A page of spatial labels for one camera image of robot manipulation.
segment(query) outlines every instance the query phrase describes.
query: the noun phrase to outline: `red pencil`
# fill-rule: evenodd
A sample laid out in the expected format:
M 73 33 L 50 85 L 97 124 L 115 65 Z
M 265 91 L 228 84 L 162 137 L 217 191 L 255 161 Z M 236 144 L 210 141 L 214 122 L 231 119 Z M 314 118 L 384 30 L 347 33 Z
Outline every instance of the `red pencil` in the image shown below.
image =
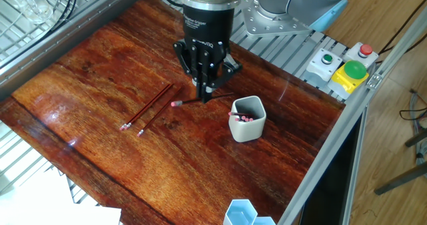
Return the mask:
M 181 89 L 182 89 L 182 87 L 180 87 L 177 91 L 176 91 L 176 93 L 175 93 L 175 95 L 173 95 L 172 97 L 171 97 L 171 99 L 169 99 L 169 101 L 167 101 L 166 103 L 165 103 L 165 105 L 161 108 L 161 110 L 144 126 L 144 128 L 142 128 L 141 129 L 141 131 L 139 131 L 138 132 L 138 134 L 137 134 L 137 136 L 141 136 L 142 135 L 142 133 L 144 133 L 144 131 L 146 130 L 146 129 L 148 129 L 148 127 L 155 121 L 155 119 L 162 113 L 162 111 L 164 111 L 167 107 L 168 107 L 168 105 L 169 105 L 169 102 L 171 102 L 171 100 L 172 99 L 174 99 L 178 94 L 179 94 L 179 92 L 181 91 Z

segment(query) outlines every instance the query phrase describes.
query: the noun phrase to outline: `pencil holder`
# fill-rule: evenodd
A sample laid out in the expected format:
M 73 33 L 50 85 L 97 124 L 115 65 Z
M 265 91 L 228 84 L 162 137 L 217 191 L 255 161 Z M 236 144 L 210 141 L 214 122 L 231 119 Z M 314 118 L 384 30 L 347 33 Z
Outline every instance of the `pencil holder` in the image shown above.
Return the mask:
M 239 116 L 230 116 L 228 125 L 235 141 L 247 142 L 261 137 L 267 115 L 258 96 L 253 95 L 235 100 L 232 112 L 251 114 L 253 118 L 251 122 L 243 122 L 236 121 Z

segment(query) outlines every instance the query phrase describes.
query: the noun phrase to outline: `emergency stop button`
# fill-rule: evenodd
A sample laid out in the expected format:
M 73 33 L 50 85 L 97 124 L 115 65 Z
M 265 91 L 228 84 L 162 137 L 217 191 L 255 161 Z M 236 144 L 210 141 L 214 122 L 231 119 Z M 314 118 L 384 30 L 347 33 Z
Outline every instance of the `emergency stop button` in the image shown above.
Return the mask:
M 362 57 L 369 56 L 370 54 L 372 54 L 372 47 L 368 44 L 363 44 L 360 47 L 359 54 L 362 55 Z

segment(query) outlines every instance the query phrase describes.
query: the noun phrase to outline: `glass beaker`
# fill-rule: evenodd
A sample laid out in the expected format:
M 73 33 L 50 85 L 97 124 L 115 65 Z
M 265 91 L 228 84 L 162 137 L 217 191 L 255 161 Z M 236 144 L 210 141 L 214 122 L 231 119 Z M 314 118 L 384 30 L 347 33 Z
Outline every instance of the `glass beaker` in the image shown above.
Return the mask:
M 46 0 L 12 0 L 24 16 L 34 24 L 46 22 L 53 13 L 52 6 Z

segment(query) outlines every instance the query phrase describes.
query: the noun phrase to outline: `wooden table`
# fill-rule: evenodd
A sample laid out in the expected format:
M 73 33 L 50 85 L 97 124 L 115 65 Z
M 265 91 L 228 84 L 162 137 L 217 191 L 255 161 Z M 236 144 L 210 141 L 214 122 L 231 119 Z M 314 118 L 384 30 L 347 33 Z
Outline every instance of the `wooden table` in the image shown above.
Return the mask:
M 125 224 L 222 224 L 232 199 L 248 198 L 276 222 L 344 105 L 232 44 L 244 69 L 218 93 L 232 97 L 166 109 L 136 133 L 179 85 L 172 43 L 181 14 L 141 0 L 0 104 L 0 120 Z M 119 127 L 165 84 L 176 84 L 129 130 Z M 233 100 L 257 95 L 268 120 L 263 136 L 233 140 Z

